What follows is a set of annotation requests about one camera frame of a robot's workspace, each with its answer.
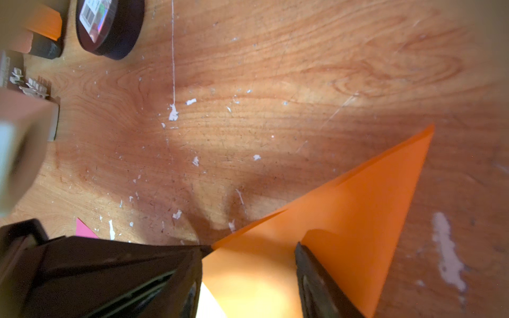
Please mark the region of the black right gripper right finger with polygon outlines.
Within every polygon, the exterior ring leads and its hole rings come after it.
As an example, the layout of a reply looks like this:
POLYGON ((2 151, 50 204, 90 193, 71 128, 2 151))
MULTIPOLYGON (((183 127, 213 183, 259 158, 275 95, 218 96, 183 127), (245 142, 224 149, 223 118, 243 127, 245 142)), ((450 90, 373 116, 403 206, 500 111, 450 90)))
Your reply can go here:
POLYGON ((304 317, 362 317, 311 250, 297 244, 296 274, 304 317))

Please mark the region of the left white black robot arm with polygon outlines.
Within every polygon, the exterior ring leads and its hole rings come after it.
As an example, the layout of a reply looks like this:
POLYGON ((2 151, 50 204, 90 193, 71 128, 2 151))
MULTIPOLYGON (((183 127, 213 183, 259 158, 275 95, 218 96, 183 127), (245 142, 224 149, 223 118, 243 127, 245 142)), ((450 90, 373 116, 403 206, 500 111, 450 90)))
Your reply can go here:
POLYGON ((1 217, 33 185, 50 135, 54 103, 1 89, 1 217))

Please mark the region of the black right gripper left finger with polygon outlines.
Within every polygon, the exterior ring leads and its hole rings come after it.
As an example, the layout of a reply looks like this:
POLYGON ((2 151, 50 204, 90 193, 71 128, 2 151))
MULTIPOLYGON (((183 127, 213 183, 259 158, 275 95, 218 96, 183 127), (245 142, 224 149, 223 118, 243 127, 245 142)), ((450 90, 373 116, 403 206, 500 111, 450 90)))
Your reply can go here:
POLYGON ((195 317, 207 245, 47 236, 1 228, 2 317, 195 317))

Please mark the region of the orange square paper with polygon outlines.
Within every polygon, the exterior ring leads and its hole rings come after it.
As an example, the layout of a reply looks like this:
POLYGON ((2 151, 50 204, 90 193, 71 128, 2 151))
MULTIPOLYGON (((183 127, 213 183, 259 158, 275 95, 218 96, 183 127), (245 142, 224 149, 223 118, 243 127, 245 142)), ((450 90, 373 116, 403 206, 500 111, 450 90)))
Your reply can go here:
POLYGON ((213 244, 203 281, 228 317, 301 317, 297 245, 375 314, 434 128, 213 244))

